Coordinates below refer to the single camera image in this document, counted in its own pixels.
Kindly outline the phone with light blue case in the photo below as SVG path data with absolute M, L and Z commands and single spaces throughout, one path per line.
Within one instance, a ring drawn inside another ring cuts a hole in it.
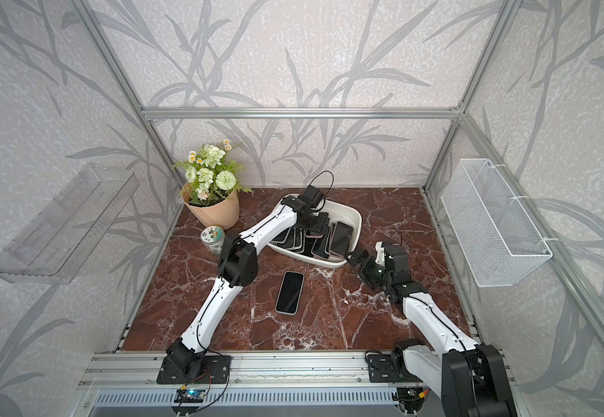
M 294 316 L 298 312 L 304 282 L 305 276 L 302 273 L 287 271 L 284 274 L 275 306 L 276 312 L 288 316 Z

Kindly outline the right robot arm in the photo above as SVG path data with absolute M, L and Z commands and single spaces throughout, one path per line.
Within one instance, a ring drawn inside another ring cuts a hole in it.
M 434 302 L 409 270 L 404 248 L 376 244 L 371 255 L 362 246 L 345 259 L 372 289 L 381 289 L 425 338 L 402 342 L 391 356 L 400 378 L 423 382 L 442 401 L 447 416 L 516 416 L 503 357 L 492 345 L 466 335 Z

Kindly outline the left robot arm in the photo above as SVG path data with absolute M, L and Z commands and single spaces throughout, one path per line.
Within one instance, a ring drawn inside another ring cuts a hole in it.
M 204 358 L 213 334 L 232 301 L 258 274 L 258 255 L 280 233 L 294 227 L 311 228 L 324 193 L 309 185 L 298 196 L 284 197 L 279 206 L 249 229 L 226 235 L 218 276 L 192 323 L 166 351 L 166 359 L 189 381 L 203 374 Z

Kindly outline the white plastic storage box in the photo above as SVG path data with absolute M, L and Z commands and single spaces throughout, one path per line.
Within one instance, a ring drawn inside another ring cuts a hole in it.
M 272 212 L 265 217 L 262 221 L 252 226 L 248 230 L 245 230 L 239 234 L 240 238 L 245 242 L 252 244 L 255 250 L 260 252 L 265 246 L 271 247 L 274 251 L 279 252 L 283 255 L 289 256 L 293 259 L 297 259 L 302 262 L 308 262 L 310 264 L 317 265 L 319 267 L 328 269 L 338 269 L 347 264 L 346 257 L 335 257 L 329 255 L 327 259 L 322 256 L 316 256 L 312 253 L 313 245 L 310 249 L 306 248 L 298 253 L 288 248 L 280 248 L 273 244 L 274 238 L 281 232 L 288 231 L 289 229 L 295 229 L 295 223 L 297 220 L 297 214 L 294 211 L 294 201 L 298 195 L 287 195 L 281 199 L 278 205 Z M 335 224 L 337 222 L 344 222 L 354 228 L 350 252 L 354 251 L 359 241 L 359 236 L 362 228 L 362 217 L 360 213 L 349 206 L 335 203 L 333 201 L 325 200 L 325 205 L 320 213 L 328 214 L 329 224 Z

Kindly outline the black phone in box right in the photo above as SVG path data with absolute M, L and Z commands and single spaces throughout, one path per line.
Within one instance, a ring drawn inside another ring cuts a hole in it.
M 346 257 L 350 253 L 350 245 L 354 228 L 347 223 L 337 222 L 329 246 L 329 253 L 335 257 Z

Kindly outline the potted artificial flower plant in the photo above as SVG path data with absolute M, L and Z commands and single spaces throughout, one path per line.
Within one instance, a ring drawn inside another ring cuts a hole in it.
M 232 228 L 239 220 L 239 193 L 249 193 L 238 178 L 242 166 L 228 157 L 232 143 L 205 144 L 192 150 L 174 168 L 185 179 L 180 191 L 182 202 L 206 227 Z

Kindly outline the small patterned can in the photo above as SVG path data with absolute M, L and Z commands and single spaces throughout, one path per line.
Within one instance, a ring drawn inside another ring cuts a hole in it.
M 200 240 L 213 255 L 220 255 L 225 241 L 225 231 L 219 225 L 206 227 L 200 234 Z

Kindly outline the right circuit board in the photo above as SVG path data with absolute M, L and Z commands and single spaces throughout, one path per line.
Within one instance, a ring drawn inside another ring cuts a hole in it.
M 417 407 L 425 402 L 429 392 L 425 387 L 398 387 L 392 400 L 402 406 Z

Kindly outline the left green circuit board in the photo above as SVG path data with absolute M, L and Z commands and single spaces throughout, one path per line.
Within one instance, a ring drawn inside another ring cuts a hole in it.
M 206 395 L 206 389 L 181 387 L 176 391 L 176 397 L 173 401 L 178 404 L 201 404 L 204 402 Z

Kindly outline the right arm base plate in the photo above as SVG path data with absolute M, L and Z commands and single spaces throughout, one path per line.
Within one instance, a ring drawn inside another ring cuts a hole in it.
M 418 378 L 408 372 L 400 355 L 367 350 L 364 353 L 370 382 L 404 383 L 418 382 Z

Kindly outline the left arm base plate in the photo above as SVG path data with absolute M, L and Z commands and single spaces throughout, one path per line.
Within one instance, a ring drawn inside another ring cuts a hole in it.
M 210 354 L 180 370 L 166 357 L 159 369 L 156 383 L 159 385 L 225 384 L 232 362 L 232 356 Z

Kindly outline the clear plastic wall shelf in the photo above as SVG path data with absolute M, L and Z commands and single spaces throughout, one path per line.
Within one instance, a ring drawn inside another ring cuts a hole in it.
M 131 170 L 88 163 L 0 252 L 0 278 L 71 283 L 139 186 Z

